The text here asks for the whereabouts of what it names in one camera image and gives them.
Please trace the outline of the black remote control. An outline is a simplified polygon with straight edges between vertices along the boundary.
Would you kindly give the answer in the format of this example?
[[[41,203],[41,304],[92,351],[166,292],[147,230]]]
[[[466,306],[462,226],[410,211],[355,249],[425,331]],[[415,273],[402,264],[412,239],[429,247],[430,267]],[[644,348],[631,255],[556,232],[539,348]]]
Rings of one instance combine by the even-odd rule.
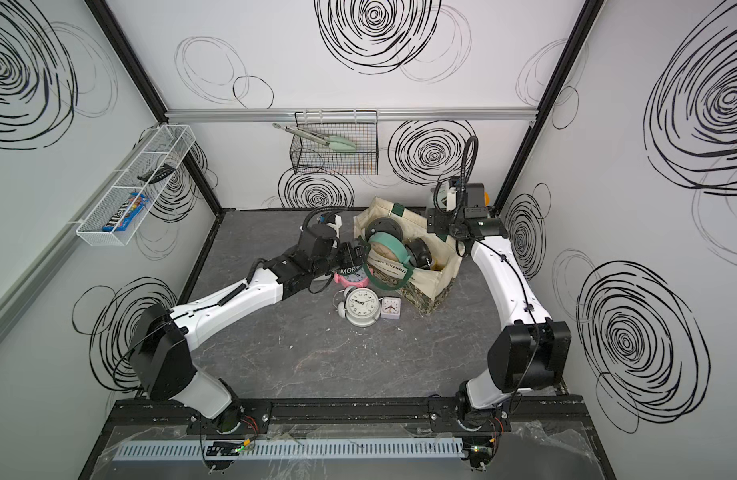
[[[162,164],[156,169],[138,175],[138,180],[146,185],[158,184],[176,172],[176,168],[170,164]]]

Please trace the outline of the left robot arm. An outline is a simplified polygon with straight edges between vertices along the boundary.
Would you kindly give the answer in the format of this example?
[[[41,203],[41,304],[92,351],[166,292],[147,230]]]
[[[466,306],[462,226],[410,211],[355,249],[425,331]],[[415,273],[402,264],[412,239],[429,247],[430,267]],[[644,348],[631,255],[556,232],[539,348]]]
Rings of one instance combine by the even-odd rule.
[[[218,432],[234,432],[244,417],[240,398],[226,382],[196,366],[192,352],[234,322],[310,289],[314,280],[364,266],[369,252],[368,242],[342,242],[326,224],[304,227],[298,244],[270,260],[254,261],[246,279],[194,302],[146,308],[126,354],[146,396],[180,402]]]

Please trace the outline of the blue candy packet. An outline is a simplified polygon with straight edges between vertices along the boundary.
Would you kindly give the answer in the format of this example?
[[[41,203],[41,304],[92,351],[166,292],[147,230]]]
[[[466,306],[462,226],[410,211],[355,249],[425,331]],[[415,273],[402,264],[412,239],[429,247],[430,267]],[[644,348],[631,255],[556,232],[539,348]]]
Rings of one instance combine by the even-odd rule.
[[[134,218],[150,204],[148,196],[132,192],[128,194],[124,203],[118,207],[116,213],[110,217],[110,220],[102,226],[102,232],[118,232],[126,231]]]

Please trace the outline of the cream canvas tote bag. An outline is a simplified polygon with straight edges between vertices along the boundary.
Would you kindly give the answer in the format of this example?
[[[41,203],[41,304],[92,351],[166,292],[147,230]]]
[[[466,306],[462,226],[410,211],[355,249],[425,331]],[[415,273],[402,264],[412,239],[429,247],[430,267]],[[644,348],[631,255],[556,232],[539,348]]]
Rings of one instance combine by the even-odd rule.
[[[354,218],[354,236],[368,242],[368,278],[398,293],[423,315],[445,300],[462,259],[453,240],[426,231],[426,218],[400,203],[376,197]]]

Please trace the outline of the small black twin bell clock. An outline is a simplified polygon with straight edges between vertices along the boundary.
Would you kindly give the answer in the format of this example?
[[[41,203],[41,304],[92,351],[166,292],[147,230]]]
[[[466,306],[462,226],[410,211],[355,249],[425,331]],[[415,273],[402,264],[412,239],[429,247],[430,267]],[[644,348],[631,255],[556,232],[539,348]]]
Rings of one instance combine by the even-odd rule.
[[[433,257],[429,247],[422,238],[415,238],[406,244],[406,252],[409,263],[415,269],[430,270],[433,265]]]

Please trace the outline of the small white square clock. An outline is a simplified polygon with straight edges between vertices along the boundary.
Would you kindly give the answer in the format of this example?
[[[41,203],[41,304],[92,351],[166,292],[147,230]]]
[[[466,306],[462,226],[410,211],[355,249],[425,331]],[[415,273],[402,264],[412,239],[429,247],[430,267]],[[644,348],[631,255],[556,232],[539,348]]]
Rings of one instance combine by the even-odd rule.
[[[398,320],[401,316],[402,301],[398,297],[386,296],[380,305],[380,317],[385,320]]]

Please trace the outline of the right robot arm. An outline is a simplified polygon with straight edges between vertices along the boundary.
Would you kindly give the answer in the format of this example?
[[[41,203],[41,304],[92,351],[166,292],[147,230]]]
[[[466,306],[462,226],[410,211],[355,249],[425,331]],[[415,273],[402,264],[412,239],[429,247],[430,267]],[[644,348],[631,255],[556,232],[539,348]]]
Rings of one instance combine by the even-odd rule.
[[[462,383],[456,415],[470,431],[488,422],[488,414],[517,407],[530,391],[562,382],[571,333],[555,321],[532,292],[498,218],[489,215],[480,184],[462,177],[438,182],[427,208],[427,231],[454,241],[454,252],[479,268],[497,308],[500,332],[487,352],[486,370]]]

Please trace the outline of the green kitchen tongs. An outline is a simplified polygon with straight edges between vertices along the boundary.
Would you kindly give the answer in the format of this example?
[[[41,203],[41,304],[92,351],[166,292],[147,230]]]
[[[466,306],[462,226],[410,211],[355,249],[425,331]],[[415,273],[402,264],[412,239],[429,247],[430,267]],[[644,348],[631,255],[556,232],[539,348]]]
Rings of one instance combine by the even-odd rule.
[[[311,142],[324,146],[334,152],[356,153],[356,151],[358,151],[356,144],[344,137],[324,135],[308,130],[303,130],[302,128],[282,125],[278,123],[272,123],[272,127],[278,130],[284,130],[285,132],[288,132],[293,136],[298,136],[299,138],[310,140]]]

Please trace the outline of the green round alarm clock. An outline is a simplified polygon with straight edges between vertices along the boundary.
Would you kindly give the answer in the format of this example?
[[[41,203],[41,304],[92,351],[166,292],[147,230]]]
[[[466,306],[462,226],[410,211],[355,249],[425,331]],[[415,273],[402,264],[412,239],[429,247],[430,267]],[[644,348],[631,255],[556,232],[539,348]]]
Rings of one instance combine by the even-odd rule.
[[[394,279],[400,279],[413,273],[405,245],[386,233],[376,233],[368,239],[370,254],[368,265]]]

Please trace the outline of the pink round alarm clock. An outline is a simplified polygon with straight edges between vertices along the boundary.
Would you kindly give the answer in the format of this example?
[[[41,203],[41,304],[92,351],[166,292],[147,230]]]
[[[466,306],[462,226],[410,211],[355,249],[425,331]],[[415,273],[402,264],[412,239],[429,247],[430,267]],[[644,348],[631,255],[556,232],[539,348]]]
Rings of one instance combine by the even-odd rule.
[[[363,267],[356,267],[334,273],[334,282],[343,288],[366,288],[370,284],[370,279]]]

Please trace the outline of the white twin bell clock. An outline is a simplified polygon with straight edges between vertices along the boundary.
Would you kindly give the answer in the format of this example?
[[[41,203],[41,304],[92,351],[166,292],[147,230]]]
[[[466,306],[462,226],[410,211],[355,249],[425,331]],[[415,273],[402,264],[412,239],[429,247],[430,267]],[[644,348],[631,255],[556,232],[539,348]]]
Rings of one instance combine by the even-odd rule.
[[[368,328],[376,324],[380,316],[380,297],[370,288],[350,286],[338,291],[334,299],[338,300],[338,316],[358,328]]]

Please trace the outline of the clock face down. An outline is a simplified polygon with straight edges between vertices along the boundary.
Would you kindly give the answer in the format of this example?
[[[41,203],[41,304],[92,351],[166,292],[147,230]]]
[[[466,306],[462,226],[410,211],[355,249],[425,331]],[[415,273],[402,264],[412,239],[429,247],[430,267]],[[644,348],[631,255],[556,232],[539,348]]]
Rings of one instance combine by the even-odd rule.
[[[390,217],[376,218],[368,224],[368,227],[366,227],[366,239],[369,239],[376,233],[386,233],[398,240],[403,239],[403,230],[401,225]]]

